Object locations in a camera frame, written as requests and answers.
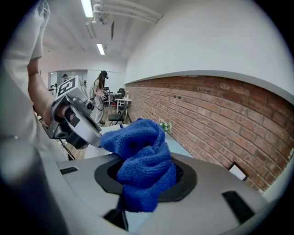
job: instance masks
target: blue microfiber towel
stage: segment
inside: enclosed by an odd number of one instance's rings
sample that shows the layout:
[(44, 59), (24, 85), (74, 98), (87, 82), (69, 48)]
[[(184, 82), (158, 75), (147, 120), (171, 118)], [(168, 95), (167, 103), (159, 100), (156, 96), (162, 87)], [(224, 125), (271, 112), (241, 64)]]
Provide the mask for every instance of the blue microfiber towel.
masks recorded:
[(159, 194), (176, 184), (176, 167), (164, 140), (161, 126), (141, 118), (101, 137), (104, 149), (125, 160), (116, 177), (123, 185), (127, 211), (154, 211)]

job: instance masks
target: black ring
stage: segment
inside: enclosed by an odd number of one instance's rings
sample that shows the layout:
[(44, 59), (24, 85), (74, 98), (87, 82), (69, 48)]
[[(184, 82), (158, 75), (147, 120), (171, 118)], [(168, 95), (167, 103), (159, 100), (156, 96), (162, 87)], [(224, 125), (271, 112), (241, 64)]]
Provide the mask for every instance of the black ring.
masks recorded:
[(68, 107), (66, 111), (64, 112), (65, 119), (70, 122), (70, 115), (72, 114), (74, 114), (73, 110), (70, 107)]

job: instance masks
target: fluorescent light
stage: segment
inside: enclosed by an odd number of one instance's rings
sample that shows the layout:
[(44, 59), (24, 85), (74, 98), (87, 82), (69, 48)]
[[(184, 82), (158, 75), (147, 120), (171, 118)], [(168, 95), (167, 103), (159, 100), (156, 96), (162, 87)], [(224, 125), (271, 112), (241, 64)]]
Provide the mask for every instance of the fluorescent light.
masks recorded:
[(96, 45), (97, 45), (97, 47), (98, 47), (98, 49), (100, 51), (100, 54), (101, 55), (105, 55), (104, 50), (103, 50), (102, 43), (97, 43)]
[(85, 12), (85, 15), (87, 18), (92, 18), (93, 17), (93, 10), (92, 10), (92, 5), (91, 5), (91, 0), (81, 0), (83, 9)]

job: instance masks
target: brick wall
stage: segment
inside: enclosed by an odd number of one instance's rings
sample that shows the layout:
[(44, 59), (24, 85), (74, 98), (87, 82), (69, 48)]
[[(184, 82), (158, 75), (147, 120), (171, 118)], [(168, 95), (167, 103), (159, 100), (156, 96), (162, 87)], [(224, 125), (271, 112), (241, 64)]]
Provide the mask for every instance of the brick wall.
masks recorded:
[(264, 191), (286, 167), (294, 147), (294, 107), (260, 87), (228, 78), (158, 78), (128, 84), (132, 120), (161, 118), (196, 159), (228, 168)]

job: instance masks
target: black cap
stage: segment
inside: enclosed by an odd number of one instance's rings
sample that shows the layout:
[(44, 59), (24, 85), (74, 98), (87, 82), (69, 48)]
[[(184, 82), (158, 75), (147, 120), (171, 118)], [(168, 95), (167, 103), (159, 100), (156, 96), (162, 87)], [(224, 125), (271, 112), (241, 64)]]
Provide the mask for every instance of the black cap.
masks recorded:
[(107, 72), (105, 70), (101, 71), (101, 75), (108, 79)]

